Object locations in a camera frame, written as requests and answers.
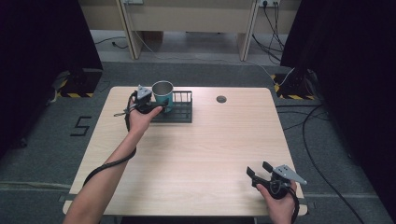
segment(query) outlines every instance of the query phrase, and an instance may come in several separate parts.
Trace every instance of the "wire rack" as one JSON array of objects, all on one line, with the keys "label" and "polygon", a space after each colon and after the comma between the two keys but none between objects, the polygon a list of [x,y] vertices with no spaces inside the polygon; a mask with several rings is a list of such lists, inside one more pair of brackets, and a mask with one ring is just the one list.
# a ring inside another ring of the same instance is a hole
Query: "wire rack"
[{"label": "wire rack", "polygon": [[192,123],[192,91],[173,91],[172,110],[160,113],[151,122]]}]

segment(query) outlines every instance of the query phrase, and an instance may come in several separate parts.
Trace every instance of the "power outlet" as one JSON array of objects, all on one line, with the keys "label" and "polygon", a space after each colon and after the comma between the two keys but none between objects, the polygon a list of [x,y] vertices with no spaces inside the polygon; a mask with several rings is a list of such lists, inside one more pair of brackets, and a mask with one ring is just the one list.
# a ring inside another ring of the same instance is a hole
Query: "power outlet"
[{"label": "power outlet", "polygon": [[260,4],[259,7],[263,7],[264,1],[267,1],[267,7],[275,7],[275,4],[279,6],[280,0],[259,0]]},{"label": "power outlet", "polygon": [[143,5],[143,0],[124,0],[125,5]]}]

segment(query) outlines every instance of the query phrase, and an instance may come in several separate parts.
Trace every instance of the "round hole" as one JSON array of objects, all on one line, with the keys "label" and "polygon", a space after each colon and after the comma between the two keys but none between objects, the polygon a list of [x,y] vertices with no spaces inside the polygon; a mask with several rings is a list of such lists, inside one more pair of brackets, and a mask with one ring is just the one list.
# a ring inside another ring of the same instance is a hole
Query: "round hole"
[{"label": "round hole", "polygon": [[218,97],[216,98],[216,100],[217,100],[219,103],[223,104],[223,103],[225,103],[225,102],[227,101],[227,98],[226,98],[225,96],[218,96]]}]

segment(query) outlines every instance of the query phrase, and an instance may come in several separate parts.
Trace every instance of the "black curtain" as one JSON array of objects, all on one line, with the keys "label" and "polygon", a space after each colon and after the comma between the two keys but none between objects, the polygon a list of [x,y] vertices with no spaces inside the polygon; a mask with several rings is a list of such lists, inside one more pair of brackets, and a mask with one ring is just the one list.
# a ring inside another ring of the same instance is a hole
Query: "black curtain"
[{"label": "black curtain", "polygon": [[33,125],[63,71],[103,69],[77,0],[0,2],[0,157]]},{"label": "black curtain", "polygon": [[396,1],[337,2],[302,1],[281,64],[316,72],[347,150],[396,221]]}]

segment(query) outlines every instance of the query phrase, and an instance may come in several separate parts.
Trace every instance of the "wall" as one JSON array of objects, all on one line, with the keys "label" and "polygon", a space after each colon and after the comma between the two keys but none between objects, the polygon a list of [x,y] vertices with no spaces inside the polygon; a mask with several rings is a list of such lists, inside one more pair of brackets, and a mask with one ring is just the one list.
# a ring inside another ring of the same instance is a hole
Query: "wall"
[{"label": "wall", "polygon": [[124,30],[117,0],[78,0],[90,30]]}]

